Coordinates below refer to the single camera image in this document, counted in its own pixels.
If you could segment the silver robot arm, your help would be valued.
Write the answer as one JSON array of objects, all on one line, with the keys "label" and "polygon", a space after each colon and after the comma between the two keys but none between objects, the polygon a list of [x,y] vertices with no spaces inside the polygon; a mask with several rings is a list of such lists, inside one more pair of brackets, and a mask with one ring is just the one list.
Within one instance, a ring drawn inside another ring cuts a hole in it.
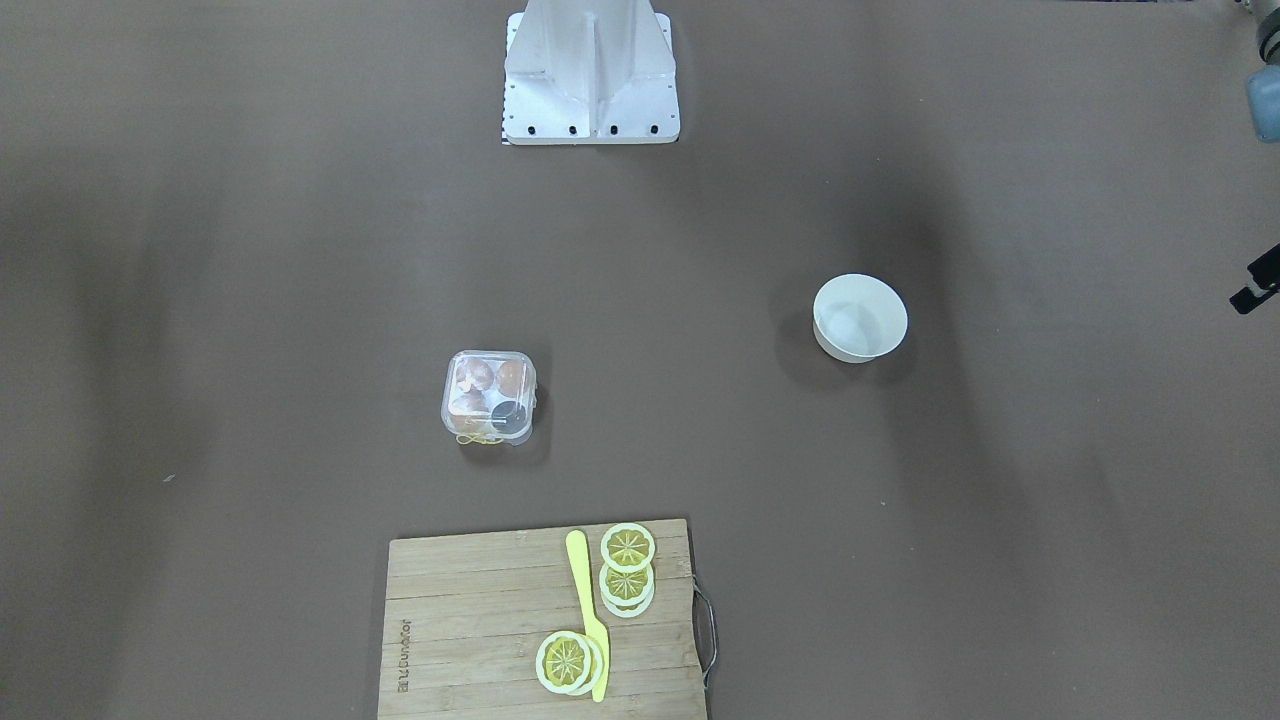
[{"label": "silver robot arm", "polygon": [[[1263,143],[1279,142],[1279,3],[1240,1],[1254,20],[1254,45],[1263,63],[1245,81],[1254,135]],[[1247,266],[1249,282],[1229,302],[1247,315],[1277,295],[1279,246],[1272,246]]]}]

